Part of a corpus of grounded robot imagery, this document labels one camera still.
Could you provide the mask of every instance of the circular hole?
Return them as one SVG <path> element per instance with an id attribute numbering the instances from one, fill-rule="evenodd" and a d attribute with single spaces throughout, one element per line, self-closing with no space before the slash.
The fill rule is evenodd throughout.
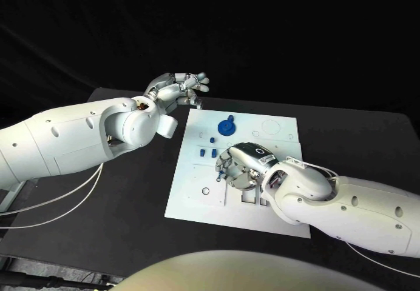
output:
<path id="1" fill-rule="evenodd" d="M 359 199 L 356 199 L 356 196 L 352 197 L 352 205 L 356 206 L 359 204 Z"/>
<path id="2" fill-rule="evenodd" d="M 402 214 L 404 214 L 402 208 L 399 208 L 399 206 L 396 206 L 396 208 L 395 208 L 395 216 L 396 217 L 402 217 Z"/>

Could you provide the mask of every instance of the black curtain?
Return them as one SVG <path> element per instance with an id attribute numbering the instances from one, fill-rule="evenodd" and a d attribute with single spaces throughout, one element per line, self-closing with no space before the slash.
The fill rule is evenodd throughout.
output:
<path id="1" fill-rule="evenodd" d="M 418 128 L 418 17 L 302 8 L 1 2 L 0 128 L 96 87 L 141 91 L 164 72 L 201 71 L 207 96 L 399 112 Z"/>

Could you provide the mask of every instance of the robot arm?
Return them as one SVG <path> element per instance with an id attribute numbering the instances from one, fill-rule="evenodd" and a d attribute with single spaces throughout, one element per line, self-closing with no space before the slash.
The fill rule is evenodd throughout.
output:
<path id="1" fill-rule="evenodd" d="M 239 190 L 261 185 L 261 198 L 287 223 L 305 223 L 375 252 L 420 258 L 420 196 L 362 179 L 326 178 L 300 160 L 278 162 L 271 155 L 256 144 L 233 145 L 216 161 L 217 180 Z"/>
<path id="2" fill-rule="evenodd" d="M 171 138 L 177 105 L 200 108 L 203 73 L 164 74 L 142 96 L 50 109 L 0 130 L 0 189 L 44 176 L 79 172 L 145 146 L 154 134 Z"/>

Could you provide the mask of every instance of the hole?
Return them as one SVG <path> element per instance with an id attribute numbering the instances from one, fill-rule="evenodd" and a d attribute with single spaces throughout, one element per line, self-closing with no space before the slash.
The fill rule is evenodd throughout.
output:
<path id="1" fill-rule="evenodd" d="M 56 129 L 56 127 L 50 128 L 50 132 L 51 132 L 51 135 L 57 138 L 59 137 L 59 130 Z"/>
<path id="2" fill-rule="evenodd" d="M 93 129 L 93 121 L 92 121 L 90 118 L 86 118 L 86 119 L 85 119 L 85 123 L 86 123 L 89 129 Z"/>
<path id="3" fill-rule="evenodd" d="M 402 208 L 399 208 L 399 206 L 396 206 L 396 208 L 395 208 L 395 216 L 396 217 L 402 217 L 402 214 L 404 214 Z"/>
<path id="4" fill-rule="evenodd" d="M 352 205 L 356 206 L 359 203 L 359 199 L 356 198 L 356 196 L 352 197 Z"/>

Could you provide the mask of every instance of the robotic hand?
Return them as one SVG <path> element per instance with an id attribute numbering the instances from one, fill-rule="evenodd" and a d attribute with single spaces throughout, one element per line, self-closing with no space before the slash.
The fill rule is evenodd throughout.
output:
<path id="1" fill-rule="evenodd" d="M 291 157 L 278 162 L 269 150 L 251 142 L 229 147 L 214 170 L 216 180 L 225 179 L 233 188 L 246 191 L 261 186 L 259 197 L 287 223 L 305 223 L 330 237 L 375 252 L 420 258 L 418 195 L 337 176 Z"/>
<path id="2" fill-rule="evenodd" d="M 177 105 L 201 108 L 193 89 L 207 91 L 204 73 L 162 74 L 144 95 L 50 109 L 0 130 L 0 189 L 44 176 L 79 172 L 171 138 Z"/>

